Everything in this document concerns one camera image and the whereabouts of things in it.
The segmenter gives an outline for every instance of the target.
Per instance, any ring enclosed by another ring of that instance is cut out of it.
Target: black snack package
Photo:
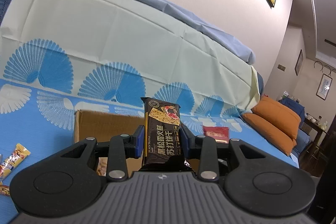
[[[180,141],[180,106],[149,97],[145,105],[145,140],[142,170],[191,170]]]

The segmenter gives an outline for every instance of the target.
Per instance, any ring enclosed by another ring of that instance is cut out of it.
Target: ceiling vent
[[[328,44],[330,44],[330,45],[336,47],[336,44],[335,44],[334,42],[331,42],[331,41],[329,41],[329,40],[327,40],[327,39],[324,39],[324,42],[326,42],[326,43],[328,43]]]

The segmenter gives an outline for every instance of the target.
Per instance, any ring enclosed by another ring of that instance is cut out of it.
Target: snack package
[[[18,143],[14,152],[0,164],[0,181],[6,178],[29,155],[30,152],[27,148]]]
[[[229,143],[228,127],[205,127],[203,126],[204,135],[212,137],[219,143]]]
[[[107,157],[99,158],[97,174],[106,177]]]
[[[9,193],[9,186],[7,185],[0,185],[0,195],[11,196]]]
[[[142,170],[191,170],[180,141],[180,106],[142,97],[145,105],[145,139]]]

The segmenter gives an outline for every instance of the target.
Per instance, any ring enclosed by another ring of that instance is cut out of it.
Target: orange cushion
[[[263,96],[252,112],[270,122],[291,139],[296,139],[301,118],[290,108]]]
[[[242,117],[244,121],[246,121],[276,148],[285,153],[287,156],[290,155],[293,150],[295,140],[291,139],[280,129],[276,128],[270,122],[267,122],[265,119],[256,114],[245,113]]]

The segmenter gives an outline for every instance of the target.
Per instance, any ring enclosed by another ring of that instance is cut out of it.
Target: red snack package
[[[203,126],[204,135],[212,137],[219,143],[229,143],[228,127],[205,127]]]

